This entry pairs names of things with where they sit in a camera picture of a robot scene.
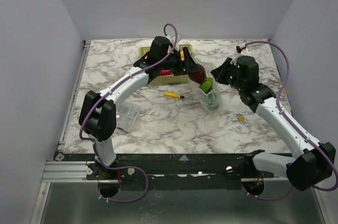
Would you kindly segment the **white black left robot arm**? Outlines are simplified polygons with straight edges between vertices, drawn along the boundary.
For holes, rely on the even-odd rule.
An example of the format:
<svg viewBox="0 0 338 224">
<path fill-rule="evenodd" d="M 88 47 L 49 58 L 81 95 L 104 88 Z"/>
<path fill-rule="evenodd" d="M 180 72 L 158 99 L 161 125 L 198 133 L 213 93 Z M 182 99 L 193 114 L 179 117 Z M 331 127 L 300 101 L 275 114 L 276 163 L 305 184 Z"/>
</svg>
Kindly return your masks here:
<svg viewBox="0 0 338 224">
<path fill-rule="evenodd" d="M 95 158 L 100 163 L 99 173 L 105 179 L 112 179 L 117 173 L 111 139 L 117 124 L 117 107 L 136 90 L 160 77 L 162 71 L 174 76 L 201 72 L 188 47 L 178 47 L 181 39 L 181 35 L 155 37 L 150 49 L 121 79 L 100 92 L 86 93 L 79 117 L 80 133 L 86 133 L 92 142 Z"/>
</svg>

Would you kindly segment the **dark red apple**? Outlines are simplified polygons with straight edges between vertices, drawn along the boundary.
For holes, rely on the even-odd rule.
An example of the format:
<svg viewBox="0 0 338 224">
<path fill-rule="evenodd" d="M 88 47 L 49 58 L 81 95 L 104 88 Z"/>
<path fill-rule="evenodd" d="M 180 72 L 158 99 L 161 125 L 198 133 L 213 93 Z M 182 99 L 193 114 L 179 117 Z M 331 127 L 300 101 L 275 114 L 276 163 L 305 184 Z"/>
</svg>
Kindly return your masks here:
<svg viewBox="0 0 338 224">
<path fill-rule="evenodd" d="M 189 73 L 188 77 L 193 82 L 198 83 L 199 85 L 201 85 L 206 80 L 206 73 L 205 73 L 205 69 L 204 69 L 204 67 L 202 65 L 197 64 L 197 66 L 200 68 L 200 72 Z"/>
</svg>

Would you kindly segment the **green striped watermelon toy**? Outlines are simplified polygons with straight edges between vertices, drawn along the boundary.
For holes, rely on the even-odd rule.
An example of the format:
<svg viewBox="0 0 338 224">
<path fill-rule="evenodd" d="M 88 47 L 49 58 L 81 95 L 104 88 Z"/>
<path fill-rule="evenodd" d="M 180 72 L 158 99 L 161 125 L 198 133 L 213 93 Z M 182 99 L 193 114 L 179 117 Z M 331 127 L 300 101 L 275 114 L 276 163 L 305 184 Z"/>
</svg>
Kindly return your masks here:
<svg viewBox="0 0 338 224">
<path fill-rule="evenodd" d="M 213 79 L 211 77 L 206 77 L 205 81 L 202 84 L 200 84 L 200 89 L 206 94 L 212 91 Z"/>
</svg>

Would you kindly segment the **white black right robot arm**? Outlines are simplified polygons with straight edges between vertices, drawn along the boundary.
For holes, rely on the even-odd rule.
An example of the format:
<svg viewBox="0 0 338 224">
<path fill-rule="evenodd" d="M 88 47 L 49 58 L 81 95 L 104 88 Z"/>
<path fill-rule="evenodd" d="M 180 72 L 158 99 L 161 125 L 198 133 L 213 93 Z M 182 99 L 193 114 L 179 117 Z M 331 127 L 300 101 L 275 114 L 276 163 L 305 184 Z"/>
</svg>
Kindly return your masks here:
<svg viewBox="0 0 338 224">
<path fill-rule="evenodd" d="M 334 173 L 335 147 L 321 143 L 290 117 L 275 93 L 260 83 L 259 65 L 253 57 L 240 56 L 236 62 L 226 58 L 211 74 L 216 82 L 235 88 L 241 101 L 272 127 L 291 152 L 290 157 L 254 152 L 251 160 L 243 164 L 246 176 L 253 178 L 261 171 L 274 173 L 305 191 Z"/>
</svg>

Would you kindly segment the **clear zip top bag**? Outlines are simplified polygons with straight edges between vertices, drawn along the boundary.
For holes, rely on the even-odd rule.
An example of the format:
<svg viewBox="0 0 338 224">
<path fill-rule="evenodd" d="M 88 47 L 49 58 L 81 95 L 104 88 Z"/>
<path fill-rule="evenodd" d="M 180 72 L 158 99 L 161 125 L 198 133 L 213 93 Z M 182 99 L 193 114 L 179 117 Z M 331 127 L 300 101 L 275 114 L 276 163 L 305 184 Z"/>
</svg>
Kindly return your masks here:
<svg viewBox="0 0 338 224">
<path fill-rule="evenodd" d="M 201 72 L 188 74 L 193 93 L 210 115 L 219 114 L 223 101 L 217 83 L 203 65 L 197 63 L 197 66 Z"/>
</svg>

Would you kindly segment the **green bell pepper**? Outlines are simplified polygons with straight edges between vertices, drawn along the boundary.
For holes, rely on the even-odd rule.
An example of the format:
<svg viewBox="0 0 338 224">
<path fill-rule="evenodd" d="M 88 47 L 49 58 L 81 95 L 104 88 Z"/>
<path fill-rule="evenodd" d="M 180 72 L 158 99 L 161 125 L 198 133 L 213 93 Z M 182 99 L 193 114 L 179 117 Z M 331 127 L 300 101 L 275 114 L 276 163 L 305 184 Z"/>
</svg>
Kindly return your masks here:
<svg viewBox="0 0 338 224">
<path fill-rule="evenodd" d="M 206 95 L 206 107 L 208 110 L 217 110 L 220 107 L 220 99 L 218 94 L 215 92 L 210 91 Z"/>
</svg>

